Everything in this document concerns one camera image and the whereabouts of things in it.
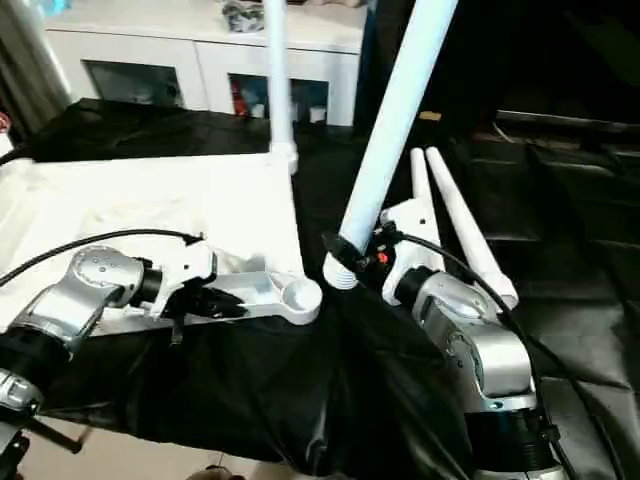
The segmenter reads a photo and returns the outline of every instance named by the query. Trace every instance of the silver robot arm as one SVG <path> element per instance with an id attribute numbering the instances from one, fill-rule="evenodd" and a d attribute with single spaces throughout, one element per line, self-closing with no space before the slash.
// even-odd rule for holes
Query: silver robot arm
<path id="1" fill-rule="evenodd" d="M 362 255 L 339 235 L 325 236 L 325 246 L 383 297 L 390 272 L 396 273 L 395 303 L 411 312 L 446 359 L 465 416 L 474 480 L 565 480 L 551 453 L 557 431 L 539 408 L 531 360 L 518 336 L 499 323 L 493 300 L 446 272 L 403 262 L 406 249 L 398 247 L 405 241 L 394 241 L 395 226 L 387 227 L 374 232 L 374 255 Z"/>
<path id="2" fill-rule="evenodd" d="M 21 433 L 53 380 L 106 307 L 153 301 L 162 274 L 109 247 L 76 253 L 64 277 L 40 292 L 0 335 L 0 478 L 14 478 L 29 441 Z"/>
<path id="3" fill-rule="evenodd" d="M 14 477 L 27 451 L 23 428 L 79 451 L 78 442 L 32 417 L 105 308 L 133 305 L 147 317 L 170 317 L 172 341 L 178 338 L 174 343 L 179 343 L 187 313 L 228 318 L 244 314 L 239 298 L 206 287 L 215 278 L 217 263 L 206 242 L 190 244 L 174 257 L 154 269 L 148 260 L 110 247 L 84 248 L 73 256 L 62 279 L 42 290 L 0 335 L 0 480 Z"/>

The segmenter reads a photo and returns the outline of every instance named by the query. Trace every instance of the white tray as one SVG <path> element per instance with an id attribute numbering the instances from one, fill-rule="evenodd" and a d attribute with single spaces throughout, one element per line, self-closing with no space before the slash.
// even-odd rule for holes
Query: white tray
<path id="1" fill-rule="evenodd" d="M 304 280 L 304 308 L 311 314 L 305 318 L 312 320 L 322 295 L 304 275 L 290 182 L 287 162 L 270 154 L 39 164 L 15 160 L 0 167 L 0 271 L 97 233 L 126 228 L 202 232 L 218 253 L 221 278 L 266 270 L 287 296 L 287 284 Z M 178 239 L 153 236 L 101 244 L 159 264 L 184 248 Z M 40 290 L 61 278 L 72 255 L 52 258 L 0 289 L 0 330 Z M 257 307 L 248 316 L 270 313 Z M 96 333 L 167 324 L 107 309 Z"/>

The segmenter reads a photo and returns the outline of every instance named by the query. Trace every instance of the curtain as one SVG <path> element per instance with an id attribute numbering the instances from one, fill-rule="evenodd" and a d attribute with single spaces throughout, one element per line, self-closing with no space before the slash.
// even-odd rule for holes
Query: curtain
<path id="1" fill-rule="evenodd" d="M 27 0 L 0 1 L 0 106 L 25 140 L 71 103 L 42 18 Z"/>

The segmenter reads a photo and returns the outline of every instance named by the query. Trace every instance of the white rod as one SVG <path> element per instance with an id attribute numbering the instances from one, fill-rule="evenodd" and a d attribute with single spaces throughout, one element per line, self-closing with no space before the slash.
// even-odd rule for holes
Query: white rod
<path id="1" fill-rule="evenodd" d="M 509 308 L 514 308 L 518 304 L 516 289 L 500 270 L 440 151 L 429 147 L 427 160 L 469 266 L 502 297 Z"/>
<path id="2" fill-rule="evenodd" d="M 427 219 L 426 227 L 429 229 L 429 233 L 426 240 L 440 245 L 440 232 L 438 231 L 436 210 L 431 196 L 427 163 L 424 159 L 424 151 L 421 148 L 411 149 L 411 184 L 413 185 L 413 197 L 420 201 L 424 209 L 424 218 Z M 444 272 L 446 269 L 442 255 L 434 252 L 431 252 L 431 255 L 433 258 L 427 266 L 432 270 Z"/>
<path id="3" fill-rule="evenodd" d="M 417 0 L 365 151 L 340 235 L 364 252 L 420 101 L 442 48 L 457 0 Z M 335 288 L 356 286 L 355 275 L 328 255 L 323 267 Z"/>
<path id="4" fill-rule="evenodd" d="M 291 125 L 291 86 L 287 69 L 287 4 L 285 0 L 264 0 L 269 58 L 270 151 L 289 160 L 289 171 L 297 170 L 298 156 Z"/>
<path id="5" fill-rule="evenodd" d="M 411 185 L 413 187 L 413 198 L 431 198 L 427 163 L 421 148 L 411 149 Z"/>

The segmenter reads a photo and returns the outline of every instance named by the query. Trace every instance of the black cloth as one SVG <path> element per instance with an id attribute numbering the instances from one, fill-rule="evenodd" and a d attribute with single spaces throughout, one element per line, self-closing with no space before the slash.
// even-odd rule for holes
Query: black cloth
<path id="1" fill-rule="evenodd" d="M 5 160 L 252 153 L 265 151 L 268 138 L 261 120 L 84 100 Z M 366 138 L 300 127 L 296 140 L 301 249 L 325 294 L 317 320 L 191 327 L 178 350 L 169 348 L 168 331 L 92 338 L 56 382 L 46 414 L 286 461 L 308 474 L 464 478 L 468 447 L 439 352 L 402 311 L 361 288 L 332 291 L 320 273 L 321 233 L 338 228 Z M 640 478 L 640 168 L 531 146 L 441 147 L 520 293 L 517 319 L 583 382 L 628 478 Z M 403 157 L 387 204 L 410 191 Z M 459 252 L 437 196 L 436 203 L 443 244 Z M 580 478 L 613 478 L 567 382 L 544 358 L 535 360 Z"/>

